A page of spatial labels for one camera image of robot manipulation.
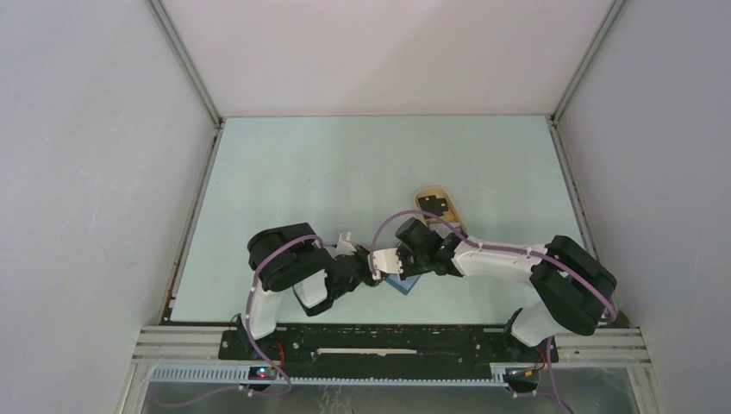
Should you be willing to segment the blue leather card holder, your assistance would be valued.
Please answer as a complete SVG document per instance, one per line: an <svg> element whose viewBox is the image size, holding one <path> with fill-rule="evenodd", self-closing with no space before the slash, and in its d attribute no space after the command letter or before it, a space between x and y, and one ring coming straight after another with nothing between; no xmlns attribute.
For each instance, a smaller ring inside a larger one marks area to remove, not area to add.
<svg viewBox="0 0 731 414"><path fill-rule="evenodd" d="M420 275L412 275L401 279L397 274L390 274L385 281L398 292L407 296L414 289L420 278Z"/></svg>

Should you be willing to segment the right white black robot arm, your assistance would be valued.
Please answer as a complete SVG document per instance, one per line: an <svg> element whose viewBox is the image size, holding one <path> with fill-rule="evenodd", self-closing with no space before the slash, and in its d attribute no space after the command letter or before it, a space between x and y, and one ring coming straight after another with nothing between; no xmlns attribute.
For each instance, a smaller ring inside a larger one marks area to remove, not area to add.
<svg viewBox="0 0 731 414"><path fill-rule="evenodd" d="M550 336L593 335L617 286L611 272L564 235L545 245L489 244L460 232L440 235L410 218L396 238L402 276L489 277L534 289L537 302L514 312L501 338L504 354L514 361L526 359Z"/></svg>

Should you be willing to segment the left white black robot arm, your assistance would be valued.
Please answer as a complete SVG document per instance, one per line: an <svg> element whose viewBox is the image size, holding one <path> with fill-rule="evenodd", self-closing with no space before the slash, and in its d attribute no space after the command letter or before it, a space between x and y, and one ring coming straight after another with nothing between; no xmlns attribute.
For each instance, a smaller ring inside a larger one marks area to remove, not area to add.
<svg viewBox="0 0 731 414"><path fill-rule="evenodd" d="M325 243L308 223L265 229L250 239L247 251L255 284L243 315L239 347L256 360L271 352L271 333L285 292L292 290L312 317L360 285L381 283L372 276L370 251L352 243L348 232L335 243Z"/></svg>

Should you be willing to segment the black card in tray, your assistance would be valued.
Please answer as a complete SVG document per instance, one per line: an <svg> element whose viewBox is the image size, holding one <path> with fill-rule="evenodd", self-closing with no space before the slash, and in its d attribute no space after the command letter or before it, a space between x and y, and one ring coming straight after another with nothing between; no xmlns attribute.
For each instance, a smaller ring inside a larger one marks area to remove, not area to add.
<svg viewBox="0 0 731 414"><path fill-rule="evenodd" d="M418 197L416 203L421 210L436 216L445 217L451 213L447 200L434 194Z"/></svg>

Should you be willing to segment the oval wooden tray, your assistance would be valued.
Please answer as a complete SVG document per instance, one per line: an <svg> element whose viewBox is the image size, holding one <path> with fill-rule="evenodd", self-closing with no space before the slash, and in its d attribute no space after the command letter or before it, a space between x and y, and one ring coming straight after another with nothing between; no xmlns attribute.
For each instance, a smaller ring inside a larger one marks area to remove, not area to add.
<svg viewBox="0 0 731 414"><path fill-rule="evenodd" d="M430 186L415 194L415 207L434 214L448 222L462 234L467 234L467 228L459 211L445 188Z"/></svg>

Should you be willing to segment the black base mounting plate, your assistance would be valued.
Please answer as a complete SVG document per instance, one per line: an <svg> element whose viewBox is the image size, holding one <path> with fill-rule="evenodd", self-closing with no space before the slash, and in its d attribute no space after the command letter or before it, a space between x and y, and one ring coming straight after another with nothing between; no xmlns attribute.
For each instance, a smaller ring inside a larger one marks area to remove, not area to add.
<svg viewBox="0 0 731 414"><path fill-rule="evenodd" d="M251 344L237 329L222 333L222 361L257 361L263 352L295 374L465 374L500 364L521 370L558 361L553 343L528 347L498 325L281 323Z"/></svg>

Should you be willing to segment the aluminium frame rail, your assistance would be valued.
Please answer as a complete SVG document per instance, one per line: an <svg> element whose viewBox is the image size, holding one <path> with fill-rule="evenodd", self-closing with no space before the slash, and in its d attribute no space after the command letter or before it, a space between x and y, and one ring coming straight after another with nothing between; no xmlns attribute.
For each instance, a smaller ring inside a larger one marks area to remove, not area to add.
<svg viewBox="0 0 731 414"><path fill-rule="evenodd" d="M222 365L217 357L222 326L144 326L132 353L136 364ZM561 334L556 337L559 368L652 365L639 329L600 329L593 336Z"/></svg>

